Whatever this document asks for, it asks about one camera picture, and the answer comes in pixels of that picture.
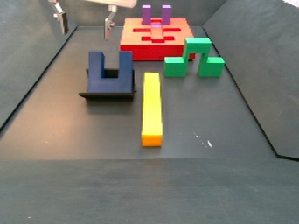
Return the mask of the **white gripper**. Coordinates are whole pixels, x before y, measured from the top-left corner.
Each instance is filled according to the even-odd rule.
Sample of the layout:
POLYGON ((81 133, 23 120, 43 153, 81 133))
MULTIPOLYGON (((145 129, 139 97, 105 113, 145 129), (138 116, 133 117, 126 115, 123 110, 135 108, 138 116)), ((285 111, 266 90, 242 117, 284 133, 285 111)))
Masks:
MULTIPOLYGON (((109 17, 105 20, 105 40, 110 40, 110 31, 115 26, 114 17, 118 13, 118 7, 126 7, 133 9, 137 6, 138 0, 86 0, 93 3, 107 4, 109 17)), ((66 35, 70 31, 69 27, 69 14, 63 10, 59 0, 49 0, 51 7, 54 8, 54 18, 61 22, 61 31, 66 35)))

